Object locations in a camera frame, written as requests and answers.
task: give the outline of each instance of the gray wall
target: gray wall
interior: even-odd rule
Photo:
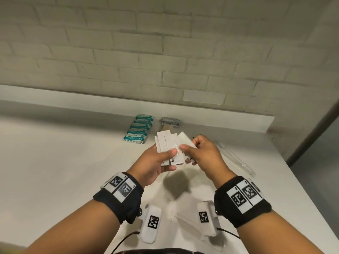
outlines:
[[[291,170],[339,238],[339,118]]]
[[[339,0],[0,0],[0,84],[274,115],[286,159],[339,98]]]

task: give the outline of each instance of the cable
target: cable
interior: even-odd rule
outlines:
[[[133,233],[130,233],[129,235],[126,235],[126,237],[124,239],[121,240],[121,242],[115,247],[115,249],[111,252],[111,254],[113,254],[117,248],[120,246],[121,243],[123,243],[124,240],[126,240],[129,236],[134,235],[134,234],[139,234],[139,231],[135,231]]]
[[[229,232],[229,231],[226,231],[225,229],[222,229],[222,228],[220,228],[220,227],[217,227],[217,230],[227,232],[227,233],[229,233],[229,234],[231,234],[231,235],[233,235],[233,236],[235,236],[235,237],[237,237],[237,238],[240,239],[240,237],[239,237],[238,235],[236,235],[236,234],[234,234],[234,233],[231,233],[231,232]]]

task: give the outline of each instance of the white countertop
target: white countertop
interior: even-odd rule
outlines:
[[[153,136],[159,128],[155,123],[144,145],[127,143],[123,136],[132,119],[117,116],[111,119],[109,128],[98,129],[0,117],[0,241],[28,246],[90,200],[109,177],[127,170],[154,144]],[[252,180],[275,211],[324,253],[338,252],[338,239],[265,134],[188,124],[183,124],[180,131],[189,136],[202,133],[227,145],[253,168],[256,175]],[[228,165],[237,174],[246,176],[232,164]],[[215,189],[208,179],[200,173],[193,181],[183,196],[199,201],[213,200]],[[165,201],[160,203],[162,188],[163,184],[158,183],[146,187],[142,206],[147,203],[166,205]],[[219,220],[224,229],[236,232],[226,219]],[[119,250],[176,247],[214,252],[176,225],[161,225],[153,245],[131,237]],[[126,232],[135,231],[139,226],[140,221],[133,225],[124,222],[107,253]],[[224,236],[224,253],[247,253],[239,239]]]

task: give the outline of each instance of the wrist strap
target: wrist strap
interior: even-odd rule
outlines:
[[[218,214],[228,219],[235,228],[272,210],[257,186],[242,176],[232,178],[216,190],[214,204]]]
[[[112,176],[101,186],[93,199],[108,206],[117,216],[120,224],[125,220],[132,224],[138,214],[142,186],[129,173],[122,172]]]

